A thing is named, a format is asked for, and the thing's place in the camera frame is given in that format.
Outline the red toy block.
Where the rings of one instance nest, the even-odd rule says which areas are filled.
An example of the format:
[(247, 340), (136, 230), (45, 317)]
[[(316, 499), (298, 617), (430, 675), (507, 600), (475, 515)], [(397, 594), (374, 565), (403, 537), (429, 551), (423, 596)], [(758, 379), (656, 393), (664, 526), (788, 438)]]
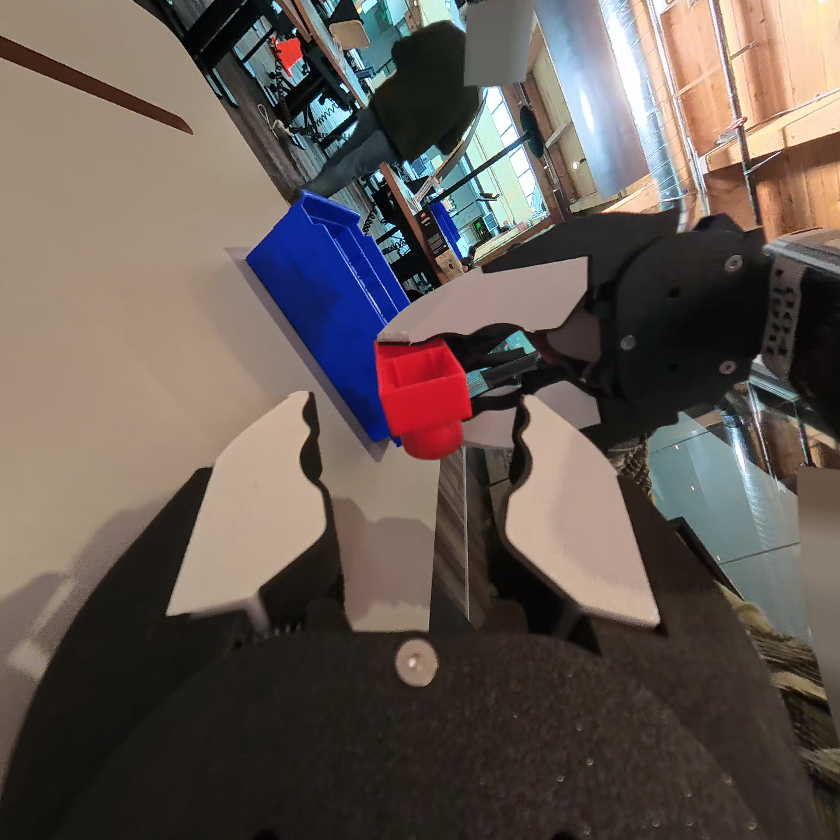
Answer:
[(389, 431), (406, 453), (441, 460), (465, 440), (472, 417), (466, 373), (443, 339), (374, 344), (378, 392)]

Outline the orange traffic cone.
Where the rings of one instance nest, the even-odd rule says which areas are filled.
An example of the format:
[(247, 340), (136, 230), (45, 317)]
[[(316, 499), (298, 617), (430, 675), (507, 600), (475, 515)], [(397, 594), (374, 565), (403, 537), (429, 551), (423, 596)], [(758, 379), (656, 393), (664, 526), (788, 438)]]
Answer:
[(299, 38), (296, 35), (289, 38), (279, 38), (277, 35), (270, 35), (268, 44), (276, 65), (287, 76), (291, 77), (292, 68), (303, 59), (302, 46)]

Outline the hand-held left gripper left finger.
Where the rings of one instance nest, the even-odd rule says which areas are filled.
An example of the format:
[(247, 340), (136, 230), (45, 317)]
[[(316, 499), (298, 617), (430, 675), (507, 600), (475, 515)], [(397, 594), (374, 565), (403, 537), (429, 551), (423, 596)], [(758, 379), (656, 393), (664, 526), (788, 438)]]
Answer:
[(312, 392), (291, 393), (217, 458), (168, 616), (244, 612), (258, 634), (303, 622), (342, 587)]

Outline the silver air duct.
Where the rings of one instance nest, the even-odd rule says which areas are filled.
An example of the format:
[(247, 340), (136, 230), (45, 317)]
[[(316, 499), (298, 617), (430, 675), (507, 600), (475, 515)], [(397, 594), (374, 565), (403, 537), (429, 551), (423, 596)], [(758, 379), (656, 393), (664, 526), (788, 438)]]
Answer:
[(680, 225), (687, 228), (695, 189), (646, 6), (644, 2), (630, 1), (601, 1), (598, 5), (658, 208), (678, 209)]

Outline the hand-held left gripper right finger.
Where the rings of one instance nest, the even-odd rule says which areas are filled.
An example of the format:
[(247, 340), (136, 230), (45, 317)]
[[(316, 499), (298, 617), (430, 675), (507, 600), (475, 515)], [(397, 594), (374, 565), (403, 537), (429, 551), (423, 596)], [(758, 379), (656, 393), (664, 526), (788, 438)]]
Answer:
[(656, 628), (660, 614), (618, 476), (582, 431), (535, 395), (512, 429), (508, 551), (576, 611)]

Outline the blue plastic bin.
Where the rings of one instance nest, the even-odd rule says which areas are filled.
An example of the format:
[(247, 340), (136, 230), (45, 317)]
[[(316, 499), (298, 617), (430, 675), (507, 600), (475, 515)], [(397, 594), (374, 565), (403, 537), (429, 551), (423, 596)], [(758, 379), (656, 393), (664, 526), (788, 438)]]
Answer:
[(246, 260), (368, 437), (378, 442), (391, 433), (374, 345), (410, 301), (360, 220), (341, 204), (302, 192)]

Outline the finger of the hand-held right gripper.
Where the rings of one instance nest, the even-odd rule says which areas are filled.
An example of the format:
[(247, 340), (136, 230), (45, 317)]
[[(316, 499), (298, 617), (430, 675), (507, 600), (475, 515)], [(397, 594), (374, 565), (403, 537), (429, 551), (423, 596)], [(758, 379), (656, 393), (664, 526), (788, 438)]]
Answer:
[[(512, 430), (522, 388), (503, 385), (471, 400), (473, 416), (463, 422), (467, 446), (511, 449)], [(596, 399), (572, 382), (558, 381), (538, 389), (541, 403), (577, 429), (601, 423)]]
[(587, 257), (491, 273), (474, 269), (412, 302), (377, 340), (424, 343), (501, 324), (527, 332), (557, 329), (584, 298), (588, 276)]

